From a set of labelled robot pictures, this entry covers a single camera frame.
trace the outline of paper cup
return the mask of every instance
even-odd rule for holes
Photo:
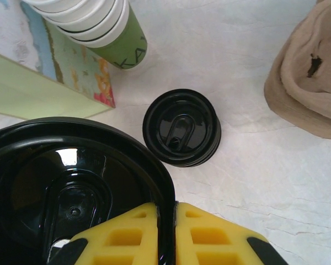
[[[61,28],[58,28],[65,35],[71,36],[76,40],[94,40],[109,32],[119,20],[124,0],[115,0],[114,5],[108,15],[96,26],[93,28],[80,32],[69,32]]]
[[[27,4],[48,13],[56,13],[76,6],[82,0],[23,0]]]
[[[57,13],[47,13],[37,9],[36,7],[32,8],[43,17],[50,18],[55,22],[72,22],[88,15],[100,1],[101,0],[82,0],[77,5]],[[105,9],[110,9],[113,6],[113,3],[114,0],[106,0],[104,3],[106,5]]]
[[[124,0],[118,22],[101,38],[92,41],[71,39],[125,70],[138,65],[147,52],[147,40],[127,0]]]
[[[57,22],[49,17],[44,17],[48,22],[54,24],[64,31],[71,31],[72,33],[79,33],[91,29],[100,23],[110,12],[110,9],[113,8],[113,4],[116,0],[99,0],[99,2],[94,6],[92,11],[85,15],[84,17],[78,18],[77,20],[71,22]]]

